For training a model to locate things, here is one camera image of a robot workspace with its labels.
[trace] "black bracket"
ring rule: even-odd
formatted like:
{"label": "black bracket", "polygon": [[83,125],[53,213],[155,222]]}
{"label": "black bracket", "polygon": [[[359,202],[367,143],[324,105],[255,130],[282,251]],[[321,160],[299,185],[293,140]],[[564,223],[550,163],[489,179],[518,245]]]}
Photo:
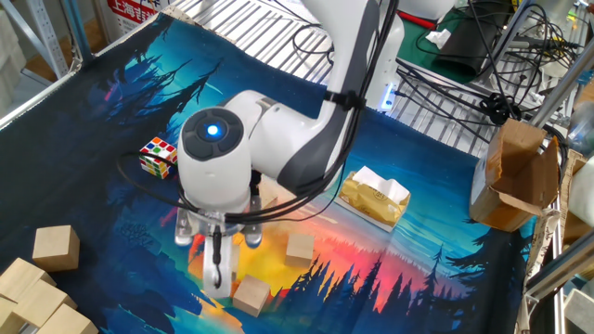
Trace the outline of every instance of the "black bracket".
{"label": "black bracket", "polygon": [[360,97],[355,91],[349,91],[346,94],[326,91],[326,94],[324,94],[324,99],[329,102],[334,102],[339,106],[342,106],[342,109],[344,111],[348,111],[352,108],[364,109],[367,102],[363,97]]}

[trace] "blue led light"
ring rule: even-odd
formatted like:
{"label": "blue led light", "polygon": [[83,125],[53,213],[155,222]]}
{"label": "blue led light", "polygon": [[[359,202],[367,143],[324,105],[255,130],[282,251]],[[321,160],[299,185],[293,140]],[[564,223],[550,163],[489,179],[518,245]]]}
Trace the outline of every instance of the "blue led light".
{"label": "blue led light", "polygon": [[217,134],[219,133],[219,127],[218,127],[218,126],[216,126],[216,125],[209,125],[209,126],[206,128],[206,132],[207,132],[209,135],[217,135]]}

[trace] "white label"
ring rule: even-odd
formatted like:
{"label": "white label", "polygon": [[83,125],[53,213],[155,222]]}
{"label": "white label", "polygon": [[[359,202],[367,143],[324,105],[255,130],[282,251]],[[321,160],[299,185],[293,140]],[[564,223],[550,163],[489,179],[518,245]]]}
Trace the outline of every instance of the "white label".
{"label": "white label", "polygon": [[474,177],[472,178],[471,204],[474,204],[474,202],[479,198],[479,195],[481,195],[481,191],[483,190],[484,186],[486,186],[485,168],[486,157],[482,157],[476,164]]}
{"label": "white label", "polygon": [[107,35],[111,41],[124,36],[157,14],[172,0],[101,0],[100,7]]}

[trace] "wooden block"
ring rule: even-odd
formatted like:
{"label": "wooden block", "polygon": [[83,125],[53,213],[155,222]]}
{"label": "wooden block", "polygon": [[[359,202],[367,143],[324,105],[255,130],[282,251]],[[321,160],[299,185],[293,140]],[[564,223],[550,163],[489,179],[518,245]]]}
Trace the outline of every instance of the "wooden block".
{"label": "wooden block", "polygon": [[24,292],[40,279],[56,286],[56,282],[45,271],[22,259],[17,259],[0,276],[0,297],[20,302]]}
{"label": "wooden block", "polygon": [[84,315],[63,304],[37,334],[97,334],[99,331]]}
{"label": "wooden block", "polygon": [[274,180],[263,177],[258,189],[260,189],[260,200],[262,201],[262,209],[272,208],[278,203],[278,194],[275,191],[279,187]]}
{"label": "wooden block", "polygon": [[314,237],[291,234],[287,244],[287,256],[285,265],[309,268],[314,257]]}
{"label": "wooden block", "polygon": [[233,295],[233,307],[248,315],[257,317],[270,295],[270,285],[260,279],[246,275]]}
{"label": "wooden block", "polygon": [[232,282],[235,282],[238,279],[240,250],[241,250],[241,247],[239,245],[231,246],[231,281]]}
{"label": "wooden block", "polygon": [[18,334],[25,325],[25,321],[12,312],[15,306],[15,302],[0,298],[0,333]]}
{"label": "wooden block", "polygon": [[38,228],[33,260],[48,273],[76,269],[80,247],[70,225]]}
{"label": "wooden block", "polygon": [[76,304],[65,292],[40,280],[25,293],[12,312],[28,324],[40,328],[62,304],[76,308]]}

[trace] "red sign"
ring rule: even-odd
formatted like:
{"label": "red sign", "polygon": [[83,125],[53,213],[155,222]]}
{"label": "red sign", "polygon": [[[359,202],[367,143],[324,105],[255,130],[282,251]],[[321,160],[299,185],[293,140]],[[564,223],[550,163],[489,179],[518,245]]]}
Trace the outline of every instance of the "red sign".
{"label": "red sign", "polygon": [[[148,0],[147,3],[154,5],[151,0]],[[140,5],[133,0],[108,0],[108,6],[110,6],[116,15],[130,19],[136,23],[142,23],[157,14],[157,11],[153,8]]]}

